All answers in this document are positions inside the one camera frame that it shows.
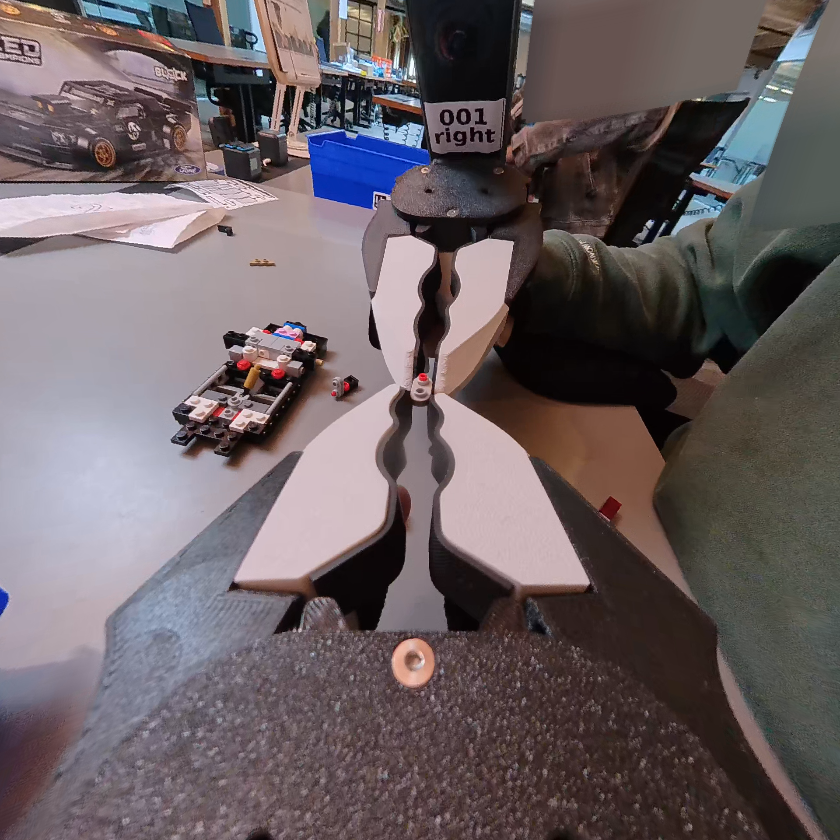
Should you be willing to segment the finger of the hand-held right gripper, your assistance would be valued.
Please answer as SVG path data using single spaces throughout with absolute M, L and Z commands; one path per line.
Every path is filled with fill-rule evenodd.
M 508 316 L 506 294 L 513 242 L 486 238 L 455 252 L 458 293 L 447 309 L 437 352 L 434 393 L 453 395 L 476 373 Z
M 434 245 L 415 237 L 386 240 L 372 311 L 385 364 L 394 383 L 409 390 L 420 339 L 417 322 L 424 308 L 422 285 L 437 261 Z

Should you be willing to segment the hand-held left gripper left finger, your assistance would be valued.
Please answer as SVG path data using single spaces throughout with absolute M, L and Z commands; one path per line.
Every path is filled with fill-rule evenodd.
M 336 419 L 301 452 L 237 570 L 242 590 L 387 592 L 406 531 L 385 449 L 407 396 L 386 387 Z

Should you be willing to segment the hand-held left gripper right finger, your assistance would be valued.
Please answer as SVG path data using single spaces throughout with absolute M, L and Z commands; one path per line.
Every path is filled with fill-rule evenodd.
M 449 395 L 431 398 L 428 420 L 444 547 L 515 595 L 585 592 L 590 578 L 527 451 Z

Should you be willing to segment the brick car model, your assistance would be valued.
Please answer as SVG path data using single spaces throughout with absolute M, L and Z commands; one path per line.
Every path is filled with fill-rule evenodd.
M 175 406 L 171 442 L 186 448 L 201 441 L 224 458 L 261 444 L 323 364 L 328 341 L 288 320 L 226 332 L 226 361 Z

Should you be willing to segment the person's right forearm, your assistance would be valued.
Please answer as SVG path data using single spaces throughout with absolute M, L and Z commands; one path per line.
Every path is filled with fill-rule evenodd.
M 549 232 L 511 309 L 509 343 L 568 340 L 689 377 L 729 373 L 802 292 L 785 258 L 747 259 L 699 222 L 651 245 L 618 248 Z

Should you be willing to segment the toy car set box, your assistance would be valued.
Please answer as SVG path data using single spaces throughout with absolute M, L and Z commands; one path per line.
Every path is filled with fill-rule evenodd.
M 144 31 L 1 2 L 2 182 L 205 176 L 187 55 Z

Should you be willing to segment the small blue bin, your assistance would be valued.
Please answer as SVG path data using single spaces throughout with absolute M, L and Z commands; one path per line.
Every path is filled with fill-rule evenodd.
M 430 162 L 424 149 L 338 129 L 310 133 L 308 152 L 315 197 L 373 210 L 399 176 Z

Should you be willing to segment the white sticker sheet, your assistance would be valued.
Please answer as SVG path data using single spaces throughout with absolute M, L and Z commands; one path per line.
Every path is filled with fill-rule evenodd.
M 231 178 L 174 182 L 165 189 L 171 192 L 176 188 L 186 190 L 212 207 L 223 208 L 226 211 L 278 200 L 277 195 L 258 184 Z

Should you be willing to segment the standing sign board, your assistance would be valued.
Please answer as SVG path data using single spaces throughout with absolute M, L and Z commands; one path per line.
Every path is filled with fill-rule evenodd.
M 289 156 L 308 159 L 308 140 L 299 131 L 303 97 L 321 85 L 319 52 L 306 1 L 255 1 L 269 68 L 276 80 L 276 92 L 269 126 L 280 129 L 282 106 L 288 88 L 293 89 L 290 127 L 287 130 Z

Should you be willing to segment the black office chair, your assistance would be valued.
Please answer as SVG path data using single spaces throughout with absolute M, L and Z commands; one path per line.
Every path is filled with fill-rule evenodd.
M 680 103 L 659 142 L 647 153 L 610 227 L 602 236 L 606 245 L 631 247 L 647 223 L 653 223 L 644 242 L 672 228 L 678 200 L 689 178 L 713 152 L 741 116 L 749 97 L 726 100 L 686 100 Z

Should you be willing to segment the person's torso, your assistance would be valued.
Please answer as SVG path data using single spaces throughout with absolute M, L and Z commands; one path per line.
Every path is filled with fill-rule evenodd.
M 726 375 L 656 503 L 766 739 L 838 838 L 838 224 L 753 227 L 763 179 L 675 237 L 658 359 Z

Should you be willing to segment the white numbered paper bag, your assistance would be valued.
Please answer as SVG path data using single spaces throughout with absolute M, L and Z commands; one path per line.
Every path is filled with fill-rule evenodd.
M 82 235 L 172 250 L 221 224 L 223 208 L 163 194 L 48 194 L 3 198 L 1 238 Z

